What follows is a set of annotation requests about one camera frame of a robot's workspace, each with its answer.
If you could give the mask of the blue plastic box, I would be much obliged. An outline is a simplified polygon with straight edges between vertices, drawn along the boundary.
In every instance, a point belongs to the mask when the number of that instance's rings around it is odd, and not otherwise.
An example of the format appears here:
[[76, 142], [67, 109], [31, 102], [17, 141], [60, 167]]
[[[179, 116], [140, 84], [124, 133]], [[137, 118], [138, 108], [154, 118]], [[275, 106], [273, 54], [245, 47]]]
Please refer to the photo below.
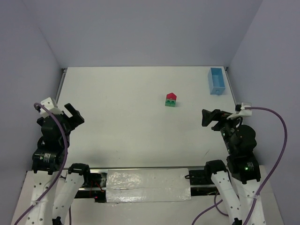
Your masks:
[[208, 73], [208, 83], [211, 95], [222, 95], [225, 91], [225, 82], [221, 68], [211, 67]]

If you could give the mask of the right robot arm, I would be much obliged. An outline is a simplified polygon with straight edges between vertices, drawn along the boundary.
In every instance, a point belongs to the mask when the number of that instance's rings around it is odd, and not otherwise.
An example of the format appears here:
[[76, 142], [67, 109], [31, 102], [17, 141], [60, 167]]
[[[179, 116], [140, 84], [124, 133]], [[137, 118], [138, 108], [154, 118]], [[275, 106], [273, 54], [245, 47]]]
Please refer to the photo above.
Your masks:
[[224, 202], [231, 225], [266, 224], [262, 201], [258, 193], [261, 172], [253, 150], [257, 145], [255, 131], [241, 124], [241, 117], [215, 109], [202, 110], [202, 126], [215, 121], [211, 129], [219, 131], [228, 151], [226, 163], [212, 160], [204, 171], [217, 187]]

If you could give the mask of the light green long block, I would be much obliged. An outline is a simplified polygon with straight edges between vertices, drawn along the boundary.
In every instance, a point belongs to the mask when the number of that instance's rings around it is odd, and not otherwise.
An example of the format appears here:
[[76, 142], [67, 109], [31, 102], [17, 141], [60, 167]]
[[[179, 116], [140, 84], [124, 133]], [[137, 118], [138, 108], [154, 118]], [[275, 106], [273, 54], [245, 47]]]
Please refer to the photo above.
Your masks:
[[165, 103], [166, 104], [173, 104], [173, 105], [175, 105], [176, 104], [176, 100], [175, 99], [166, 99]]

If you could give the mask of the dark green wood block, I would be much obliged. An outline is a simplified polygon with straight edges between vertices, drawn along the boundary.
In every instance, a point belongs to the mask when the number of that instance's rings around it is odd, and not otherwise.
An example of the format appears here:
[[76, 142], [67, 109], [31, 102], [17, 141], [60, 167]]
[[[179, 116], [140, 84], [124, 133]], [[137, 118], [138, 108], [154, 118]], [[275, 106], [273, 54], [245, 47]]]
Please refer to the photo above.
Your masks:
[[165, 106], [168, 106], [168, 107], [175, 107], [176, 104], [173, 104], [173, 103], [165, 103]]

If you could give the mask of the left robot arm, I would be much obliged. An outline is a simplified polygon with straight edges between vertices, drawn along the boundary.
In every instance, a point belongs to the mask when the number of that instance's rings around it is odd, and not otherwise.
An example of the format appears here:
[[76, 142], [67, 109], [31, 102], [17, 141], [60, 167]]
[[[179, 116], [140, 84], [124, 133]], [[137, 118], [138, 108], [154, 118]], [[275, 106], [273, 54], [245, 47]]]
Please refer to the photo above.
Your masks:
[[33, 190], [28, 209], [19, 216], [15, 224], [24, 218], [27, 225], [63, 225], [71, 218], [71, 204], [79, 188], [88, 181], [90, 168], [87, 164], [74, 163], [68, 170], [64, 184], [56, 191], [59, 178], [65, 167], [70, 134], [84, 123], [84, 118], [70, 103], [66, 104], [71, 116], [58, 108], [49, 97], [34, 108], [40, 113], [37, 124], [42, 136], [32, 155]]

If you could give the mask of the red wood block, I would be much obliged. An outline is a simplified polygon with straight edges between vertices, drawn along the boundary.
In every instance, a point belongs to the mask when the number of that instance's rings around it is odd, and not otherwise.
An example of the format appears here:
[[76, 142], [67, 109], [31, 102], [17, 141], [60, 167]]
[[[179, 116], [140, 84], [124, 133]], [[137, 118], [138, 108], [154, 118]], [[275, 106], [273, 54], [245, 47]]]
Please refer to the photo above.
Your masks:
[[166, 95], [166, 99], [176, 100], [177, 96], [173, 92], [171, 92]]

